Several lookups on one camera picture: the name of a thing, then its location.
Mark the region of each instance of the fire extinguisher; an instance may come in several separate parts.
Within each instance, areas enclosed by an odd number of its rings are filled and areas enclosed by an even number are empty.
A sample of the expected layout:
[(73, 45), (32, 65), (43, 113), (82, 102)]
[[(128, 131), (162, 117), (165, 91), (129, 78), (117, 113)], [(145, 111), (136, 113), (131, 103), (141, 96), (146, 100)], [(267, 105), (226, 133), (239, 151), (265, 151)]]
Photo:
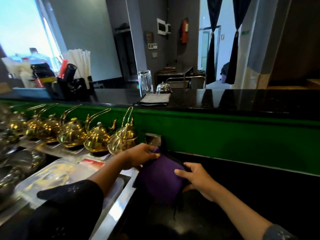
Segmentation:
[(188, 43), (189, 19), (186, 17), (181, 23), (181, 43)]

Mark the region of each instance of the hand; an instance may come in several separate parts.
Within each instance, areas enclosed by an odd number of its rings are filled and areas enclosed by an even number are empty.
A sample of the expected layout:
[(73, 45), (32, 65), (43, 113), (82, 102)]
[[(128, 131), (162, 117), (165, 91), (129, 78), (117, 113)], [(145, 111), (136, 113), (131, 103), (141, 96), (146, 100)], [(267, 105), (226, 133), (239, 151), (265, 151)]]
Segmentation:
[(183, 189), (183, 192), (189, 190), (198, 190), (206, 199), (214, 201), (213, 197), (211, 197), (211, 188), (218, 183), (214, 181), (212, 177), (210, 177), (201, 164), (185, 162), (184, 165), (190, 168), (192, 172), (186, 172), (179, 169), (174, 170), (176, 175), (191, 182), (191, 184), (187, 185)]
[(139, 167), (151, 159), (160, 157), (160, 153), (152, 153), (154, 149), (155, 147), (153, 145), (141, 143), (135, 147), (125, 150), (121, 153), (125, 158), (124, 168), (130, 169), (133, 167)]

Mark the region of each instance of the blue tray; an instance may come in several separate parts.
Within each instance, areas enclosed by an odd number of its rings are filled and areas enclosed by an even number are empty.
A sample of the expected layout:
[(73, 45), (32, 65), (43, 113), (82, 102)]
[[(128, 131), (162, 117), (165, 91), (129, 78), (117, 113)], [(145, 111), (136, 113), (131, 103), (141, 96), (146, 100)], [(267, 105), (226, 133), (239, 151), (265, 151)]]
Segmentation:
[(46, 88), (12, 88), (21, 97), (50, 99)]

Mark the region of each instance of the curtain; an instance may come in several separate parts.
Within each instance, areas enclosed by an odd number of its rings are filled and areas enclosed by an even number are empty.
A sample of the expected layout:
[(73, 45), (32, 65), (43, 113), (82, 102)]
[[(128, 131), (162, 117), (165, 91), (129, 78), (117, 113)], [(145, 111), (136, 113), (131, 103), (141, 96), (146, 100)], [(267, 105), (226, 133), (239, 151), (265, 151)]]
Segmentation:
[(208, 10), (209, 10), (209, 17), (210, 17), (210, 24), (212, 28), (212, 36), (210, 47), (207, 56), (207, 84), (213, 83), (216, 81), (216, 72), (214, 67), (214, 30), (216, 29), (222, 0), (207, 0), (208, 3)]
[(234, 21), (235, 28), (237, 29), (234, 35), (233, 46), (231, 50), (230, 64), (228, 74), (226, 76), (226, 83), (234, 84), (237, 71), (237, 61), (238, 61), (238, 36), (239, 28), (245, 18), (249, 4), (251, 0), (233, 0), (233, 10), (234, 10)]

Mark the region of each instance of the dark sleeve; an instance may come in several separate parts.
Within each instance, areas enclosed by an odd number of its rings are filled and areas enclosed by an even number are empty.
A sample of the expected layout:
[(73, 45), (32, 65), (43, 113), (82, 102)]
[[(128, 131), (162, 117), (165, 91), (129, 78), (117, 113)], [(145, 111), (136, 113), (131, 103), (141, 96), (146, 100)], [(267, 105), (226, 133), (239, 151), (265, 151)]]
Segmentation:
[(298, 238), (281, 226), (272, 225), (266, 230), (262, 240), (298, 240)]
[(88, 239), (101, 214), (103, 193), (90, 180), (39, 191), (47, 200), (11, 239)]

